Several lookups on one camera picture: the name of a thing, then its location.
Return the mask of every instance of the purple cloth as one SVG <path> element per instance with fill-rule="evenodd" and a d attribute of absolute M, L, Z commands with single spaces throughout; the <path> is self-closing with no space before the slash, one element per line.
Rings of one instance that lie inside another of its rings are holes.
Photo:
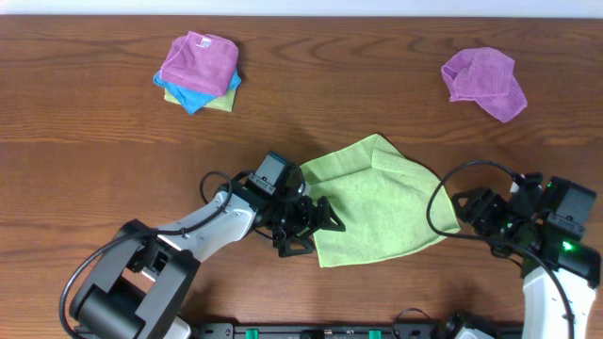
<path fill-rule="evenodd" d="M 161 80 L 186 89 L 223 96 L 233 78 L 238 48 L 225 38 L 188 32 L 171 44 Z"/>
<path fill-rule="evenodd" d="M 513 119 L 528 101 L 513 76 L 513 59 L 490 47 L 465 49 L 442 66 L 450 100 L 475 101 L 502 122 Z"/>

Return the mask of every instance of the wood grain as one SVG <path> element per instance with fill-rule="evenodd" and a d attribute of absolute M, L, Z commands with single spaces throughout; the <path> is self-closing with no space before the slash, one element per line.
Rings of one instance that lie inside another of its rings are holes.
<path fill-rule="evenodd" d="M 190 117 L 153 85 L 189 30 L 238 44 L 234 113 Z M 516 61 L 529 106 L 507 124 L 448 102 L 440 66 L 480 46 Z M 85 256 L 131 218 L 157 225 L 200 207 L 204 173 L 255 169 L 268 150 L 302 163 L 382 133 L 439 175 L 488 158 L 603 192 L 601 21 L 4 16 L 0 51 L 2 338 L 65 337 L 58 295 Z M 470 169 L 448 192 L 507 184 Z M 584 238 L 598 250 L 602 206 Z M 521 321 L 521 286 L 482 244 L 320 269 L 316 255 L 282 260 L 251 235 L 203 264 L 184 316 L 387 323 L 418 307 Z M 590 338 L 603 336 L 602 316 L 599 299 Z"/>

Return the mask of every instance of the microfiber cloth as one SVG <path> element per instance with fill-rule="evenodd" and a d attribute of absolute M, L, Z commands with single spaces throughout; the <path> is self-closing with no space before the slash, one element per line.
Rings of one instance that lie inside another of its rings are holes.
<path fill-rule="evenodd" d="M 309 161 L 301 171 L 312 187 L 310 197 L 327 197 L 346 225 L 346 232 L 315 233 L 321 267 L 375 263 L 444 239 L 425 218 L 439 180 L 382 136 Z M 460 230 L 443 188 L 433 202 L 432 221 L 442 231 Z"/>
<path fill-rule="evenodd" d="M 528 105 L 513 76 L 514 60 L 490 47 L 465 49 L 442 66 L 450 100 L 475 101 L 502 122 Z"/>
<path fill-rule="evenodd" d="M 207 105 L 205 105 L 204 107 L 219 109 L 219 110 L 223 110 L 226 112 L 232 112 L 233 105 L 235 103 L 235 94 L 236 94 L 236 89 L 228 89 L 226 91 L 226 94 L 224 94 L 223 97 L 217 97 L 216 99 L 207 103 Z M 178 101 L 178 99 L 176 99 L 176 97 L 171 95 L 171 93 L 167 89 L 165 89 L 163 99 L 167 102 L 180 105 L 180 102 Z"/>
<path fill-rule="evenodd" d="M 233 77 L 238 48 L 225 38 L 188 32 L 171 44 L 159 76 L 174 85 L 223 96 Z"/>
<path fill-rule="evenodd" d="M 153 77 L 153 82 L 156 85 L 166 89 L 176 100 L 185 108 L 188 114 L 192 115 L 197 112 L 201 107 L 209 104 L 211 101 L 217 99 L 216 95 L 207 93 L 201 93 L 191 89 L 185 89 L 183 87 L 174 85 L 167 81 L 164 81 L 159 76 L 159 72 Z M 230 81 L 229 89 L 236 89 L 241 83 L 241 78 L 238 77 L 238 73 L 235 71 Z"/>

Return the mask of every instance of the green clip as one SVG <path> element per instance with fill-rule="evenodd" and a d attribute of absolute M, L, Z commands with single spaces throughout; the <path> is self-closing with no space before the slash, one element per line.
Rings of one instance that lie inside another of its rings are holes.
<path fill-rule="evenodd" d="M 257 339 L 259 338 L 260 333 L 258 330 L 246 330 L 245 331 L 245 339 Z"/>
<path fill-rule="evenodd" d="M 381 339 L 381 331 L 369 331 L 368 332 L 368 339 Z"/>

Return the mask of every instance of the yellow towel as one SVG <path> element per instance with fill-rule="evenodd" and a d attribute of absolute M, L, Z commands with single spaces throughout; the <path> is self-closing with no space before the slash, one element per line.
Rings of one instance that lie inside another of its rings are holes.
<path fill-rule="evenodd" d="M 210 101 L 209 103 L 207 103 L 207 105 L 204 106 L 204 108 L 215 108 L 226 112 L 232 112 L 233 105 L 235 104 L 235 93 L 236 89 L 228 89 L 224 96 L 217 97 L 216 99 Z M 167 102 L 180 105 L 178 99 L 171 95 L 167 89 L 165 89 L 163 99 Z"/>
<path fill-rule="evenodd" d="M 427 202 L 439 180 L 372 135 L 301 165 L 310 197 L 329 198 L 346 232 L 314 234 L 321 267 L 359 265 L 408 255 L 444 239 L 427 224 Z M 444 188 L 432 207 L 442 231 L 460 230 Z"/>

